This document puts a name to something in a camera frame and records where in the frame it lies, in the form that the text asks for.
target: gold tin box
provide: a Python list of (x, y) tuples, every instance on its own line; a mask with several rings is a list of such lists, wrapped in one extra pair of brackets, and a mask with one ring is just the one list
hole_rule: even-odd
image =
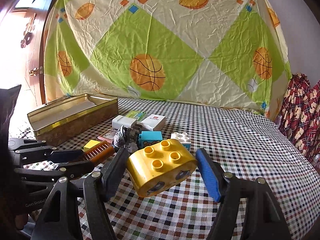
[(117, 98), (83, 94), (59, 98), (27, 116), (37, 140), (58, 146), (115, 115), (118, 115)]

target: white box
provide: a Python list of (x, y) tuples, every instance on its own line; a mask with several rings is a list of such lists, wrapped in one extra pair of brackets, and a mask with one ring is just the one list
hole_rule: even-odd
[(161, 131), (165, 126), (165, 116), (152, 114), (139, 123), (141, 131)]
[(120, 129), (121, 126), (132, 128), (137, 124), (137, 119), (125, 117), (123, 115), (118, 115), (112, 120), (112, 128)]
[(191, 148), (191, 139), (188, 136), (188, 134), (186, 132), (183, 133), (178, 133), (178, 132), (174, 132), (171, 134), (171, 139), (176, 139), (179, 142), (181, 142), (181, 144), (187, 148), (188, 151), (190, 151)]

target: door handle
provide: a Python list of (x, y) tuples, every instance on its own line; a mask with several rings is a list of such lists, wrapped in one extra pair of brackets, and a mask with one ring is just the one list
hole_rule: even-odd
[(29, 70), (29, 76), (32, 77), (32, 76), (36, 76), (37, 75), (37, 68), (35, 67), (34, 69), (30, 69)]

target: lego brick stud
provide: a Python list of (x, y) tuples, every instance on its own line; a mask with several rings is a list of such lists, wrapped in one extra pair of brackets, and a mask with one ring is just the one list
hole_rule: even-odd
[(169, 149), (170, 149), (170, 142), (168, 141), (168, 140), (165, 140), (165, 141), (162, 141), (161, 143), (160, 143), (160, 145), (161, 145), (161, 149), (163, 150), (163, 151), (168, 151)]
[(152, 158), (155, 155), (155, 149), (151, 146), (147, 146), (143, 149), (145, 157)]
[(163, 161), (161, 160), (154, 160), (152, 163), (151, 163), (151, 167), (154, 171), (161, 171), (162, 167), (163, 167)]
[(169, 154), (169, 161), (172, 163), (179, 163), (180, 161), (180, 153), (172, 152)]

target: blue gripper pad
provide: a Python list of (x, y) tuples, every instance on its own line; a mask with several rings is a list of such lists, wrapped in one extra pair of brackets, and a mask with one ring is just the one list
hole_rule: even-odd
[(196, 151), (196, 159), (198, 161), (198, 169), (208, 190), (209, 196), (212, 197), (215, 202), (219, 202), (221, 199), (221, 187), (223, 183), (223, 169), (219, 164), (215, 165), (203, 148)]

